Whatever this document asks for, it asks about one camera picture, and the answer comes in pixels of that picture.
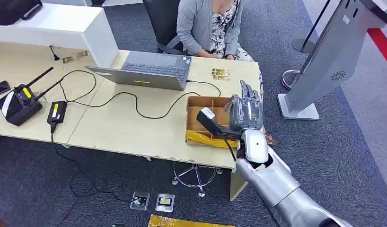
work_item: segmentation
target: desk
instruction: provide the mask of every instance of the desk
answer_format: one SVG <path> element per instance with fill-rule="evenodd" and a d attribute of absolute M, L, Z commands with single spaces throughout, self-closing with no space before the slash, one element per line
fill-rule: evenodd
<path fill-rule="evenodd" d="M 119 69 L 128 56 L 120 51 L 112 68 Z M 212 68 L 229 69 L 229 81 L 214 80 Z M 259 68 L 255 62 L 228 61 L 193 57 L 188 79 L 209 82 L 221 90 L 221 96 L 231 97 L 241 93 L 239 81 L 259 90 Z M 138 99 L 139 111 L 145 116 L 162 116 L 172 103 L 185 92 L 195 91 L 202 96 L 217 96 L 215 88 L 205 84 L 187 83 L 185 91 L 154 89 L 118 85 L 104 80 L 91 105 L 101 105 L 119 92 L 130 92 Z M 235 162 L 225 148 L 187 145 L 185 142 L 186 100 L 176 103 L 168 116 L 146 119 L 135 110 L 135 98 L 122 94 L 100 108 L 88 108 L 68 144 L 91 149 L 119 152 L 130 155 L 161 158 L 172 161 L 197 163 L 229 168 L 235 171 Z M 244 189 L 246 182 L 239 174 L 231 176 L 230 200 Z"/>
<path fill-rule="evenodd" d="M 79 50 L 56 49 L 62 56 L 67 56 Z M 90 56 L 81 58 L 79 61 L 63 64 L 62 61 L 52 61 L 53 54 L 48 47 L 10 44 L 0 42 L 0 82 L 7 80 L 11 87 L 21 83 L 29 83 L 32 79 L 53 66 L 54 69 L 41 80 L 32 85 L 33 92 L 42 92 L 57 82 L 67 72 L 72 70 L 84 70 L 85 65 L 95 64 Z M 96 76 L 98 84 L 103 78 Z M 68 98 L 77 98 L 88 92 L 93 86 L 92 76 L 86 73 L 77 72 L 69 75 L 62 84 Z M 89 102 L 95 91 L 81 99 L 82 102 Z M 30 140 L 51 141 L 50 126 L 47 124 L 47 115 L 51 102 L 63 100 L 60 86 L 56 86 L 45 96 L 47 103 L 43 103 L 43 109 L 20 127 L 9 124 L 5 121 L 0 111 L 0 135 Z M 82 118 L 86 107 L 73 106 L 67 109 L 64 121 L 66 123 L 58 126 L 55 140 L 58 143 L 66 144 L 74 132 L 78 122 Z"/>
<path fill-rule="evenodd" d="M 119 51 L 112 68 L 120 69 L 129 51 Z M 32 91 L 43 91 L 72 70 L 86 70 L 85 65 L 94 65 L 91 57 L 63 64 L 52 61 L 47 47 L 0 43 L 0 82 L 6 79 L 11 86 L 27 83 L 47 68 L 54 70 L 32 87 Z M 212 68 L 229 69 L 230 81 L 214 80 Z M 206 84 L 188 83 L 185 91 L 174 91 L 118 85 L 97 76 L 97 87 L 80 102 L 100 105 L 118 92 L 127 91 L 139 99 L 139 111 L 147 116 L 161 116 L 184 92 L 195 91 L 202 96 L 217 96 L 218 91 Z M 259 90 L 259 69 L 255 62 L 228 61 L 219 59 L 192 58 L 188 79 L 209 82 L 221 90 L 221 96 L 240 94 L 240 79 Z M 69 99 L 79 97 L 93 86 L 91 75 L 76 73 L 63 82 Z M 38 114 L 20 127 L 5 121 L 0 112 L 0 135 L 30 140 L 50 141 L 49 125 L 46 123 L 50 103 L 63 100 L 60 87 L 46 94 L 46 103 Z M 91 108 L 70 103 L 64 123 L 57 127 L 54 140 L 69 146 L 99 149 L 144 157 L 161 158 L 172 161 L 198 163 L 222 167 L 235 171 L 235 163 L 225 148 L 214 148 L 185 143 L 186 100 L 183 97 L 163 119 L 145 119 L 135 111 L 135 99 L 120 95 L 107 105 Z M 246 183 L 239 174 L 231 176 L 231 196 L 233 200 Z"/>
<path fill-rule="evenodd" d="M 0 41 L 89 50 L 99 67 L 109 67 L 118 54 L 101 7 L 43 3 L 29 20 L 0 26 Z"/>

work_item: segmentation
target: yellow plastic bag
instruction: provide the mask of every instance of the yellow plastic bag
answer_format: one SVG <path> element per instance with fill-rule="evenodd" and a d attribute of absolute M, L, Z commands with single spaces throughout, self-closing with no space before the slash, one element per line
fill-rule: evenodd
<path fill-rule="evenodd" d="M 188 140 L 193 140 L 199 143 L 207 144 L 210 146 L 218 147 L 218 148 L 228 148 L 227 144 L 224 140 L 221 139 L 211 139 L 205 135 L 202 135 L 198 132 L 192 130 L 185 130 L 185 138 Z M 232 148 L 237 147 L 237 140 L 228 140 L 229 145 Z"/>
<path fill-rule="evenodd" d="M 193 221 L 183 221 L 174 218 L 166 218 L 157 215 L 151 215 L 148 227 L 234 227 L 218 224 L 200 223 Z"/>

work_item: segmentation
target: chair wheel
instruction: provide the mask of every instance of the chair wheel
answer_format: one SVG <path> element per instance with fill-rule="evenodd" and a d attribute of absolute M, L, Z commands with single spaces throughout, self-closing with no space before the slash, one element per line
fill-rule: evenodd
<path fill-rule="evenodd" d="M 177 185 L 177 184 L 178 184 L 178 180 L 173 179 L 173 180 L 171 181 L 171 184 L 172 184 L 172 185 Z"/>

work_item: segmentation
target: floor socket cover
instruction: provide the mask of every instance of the floor socket cover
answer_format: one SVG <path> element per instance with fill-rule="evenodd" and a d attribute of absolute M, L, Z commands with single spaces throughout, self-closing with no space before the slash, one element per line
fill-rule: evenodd
<path fill-rule="evenodd" d="M 147 210 L 149 204 L 149 192 L 134 192 L 130 208 L 133 210 Z"/>
<path fill-rule="evenodd" d="M 174 197 L 172 194 L 159 194 L 156 202 L 156 210 L 162 212 L 172 212 L 174 207 Z"/>

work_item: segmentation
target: floral dress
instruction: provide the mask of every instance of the floral dress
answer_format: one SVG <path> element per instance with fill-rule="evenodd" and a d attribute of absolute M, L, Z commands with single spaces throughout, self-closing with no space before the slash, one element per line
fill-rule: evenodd
<path fill-rule="evenodd" d="M 211 29 L 211 47 L 210 52 L 216 53 L 221 56 L 224 56 L 226 50 L 226 43 L 224 42 L 225 27 L 231 21 L 234 16 L 235 11 L 237 10 L 237 3 L 239 0 L 234 0 L 234 3 L 231 5 L 223 14 L 212 13 L 212 29 Z M 234 59 L 238 61 L 254 61 L 252 57 L 242 49 L 241 45 L 237 45 L 237 50 L 234 54 Z"/>

